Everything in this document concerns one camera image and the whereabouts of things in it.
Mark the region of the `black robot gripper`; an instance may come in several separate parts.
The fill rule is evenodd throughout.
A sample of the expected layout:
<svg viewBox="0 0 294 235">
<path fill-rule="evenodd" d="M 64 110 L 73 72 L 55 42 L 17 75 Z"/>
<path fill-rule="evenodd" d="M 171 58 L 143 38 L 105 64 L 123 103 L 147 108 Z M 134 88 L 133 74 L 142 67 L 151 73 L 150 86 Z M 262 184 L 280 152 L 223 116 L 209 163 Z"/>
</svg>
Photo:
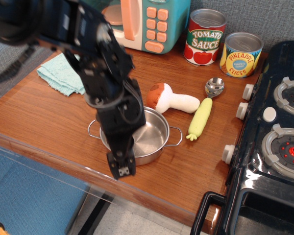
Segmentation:
<svg viewBox="0 0 294 235">
<path fill-rule="evenodd" d="M 136 174 L 133 134 L 146 122 L 138 81 L 128 79 L 122 85 L 124 95 L 120 102 L 109 109 L 98 109 L 97 113 L 97 121 L 112 151 L 107 153 L 107 161 L 116 180 Z M 126 158 L 117 161 L 114 157 Z"/>
</svg>

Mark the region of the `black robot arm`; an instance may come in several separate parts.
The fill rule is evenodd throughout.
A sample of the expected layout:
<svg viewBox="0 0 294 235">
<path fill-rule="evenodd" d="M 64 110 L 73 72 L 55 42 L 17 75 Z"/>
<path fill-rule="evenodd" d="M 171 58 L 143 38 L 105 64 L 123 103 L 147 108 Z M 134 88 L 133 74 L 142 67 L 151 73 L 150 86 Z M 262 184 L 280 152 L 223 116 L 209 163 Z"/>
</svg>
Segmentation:
<svg viewBox="0 0 294 235">
<path fill-rule="evenodd" d="M 146 122 L 142 95 L 129 77 L 131 56 L 100 12 L 80 0 L 0 0 L 0 43 L 27 45 L 0 73 L 0 83 L 19 72 L 36 46 L 60 50 L 80 77 L 86 102 L 97 110 L 114 178 L 136 173 L 133 134 Z"/>
</svg>

